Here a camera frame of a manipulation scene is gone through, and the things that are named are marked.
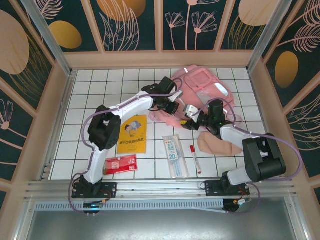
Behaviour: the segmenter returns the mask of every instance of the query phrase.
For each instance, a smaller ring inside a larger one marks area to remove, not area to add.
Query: tan fabric
[[[223,141],[210,132],[202,132],[198,138],[198,146],[201,152],[212,155],[234,156],[242,152],[242,149],[228,141]]]

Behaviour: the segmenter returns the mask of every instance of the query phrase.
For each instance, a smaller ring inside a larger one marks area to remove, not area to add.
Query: red marker
[[[191,152],[192,152],[192,156],[193,156],[193,160],[194,160],[194,163],[195,163],[196,170],[197,170],[198,174],[201,174],[201,167],[200,167],[200,163],[198,161],[198,158],[197,158],[197,155],[196,155],[196,152],[195,152],[195,147],[193,145],[191,145],[190,149],[191,149]]]

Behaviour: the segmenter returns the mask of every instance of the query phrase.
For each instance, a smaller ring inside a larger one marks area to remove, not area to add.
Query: yellow book
[[[144,154],[147,145],[147,116],[133,116],[122,124],[118,154]]]

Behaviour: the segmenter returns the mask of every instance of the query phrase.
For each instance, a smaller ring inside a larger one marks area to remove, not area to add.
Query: red pouch
[[[135,171],[137,169],[138,169],[137,156],[134,154],[134,155],[106,159],[104,168],[103,168],[103,174],[104,175],[119,174],[119,173]]]

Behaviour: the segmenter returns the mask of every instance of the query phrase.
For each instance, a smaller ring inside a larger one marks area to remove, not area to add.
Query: wall
[[[191,64],[245,66],[278,1],[35,3],[71,67],[98,69]]]
[[[0,239],[37,180],[67,76],[14,0],[0,2]]]
[[[252,72],[268,130],[296,146],[303,158],[293,179],[314,239],[320,236],[320,2],[293,1],[291,11]],[[295,153],[280,145],[287,175],[298,168]]]

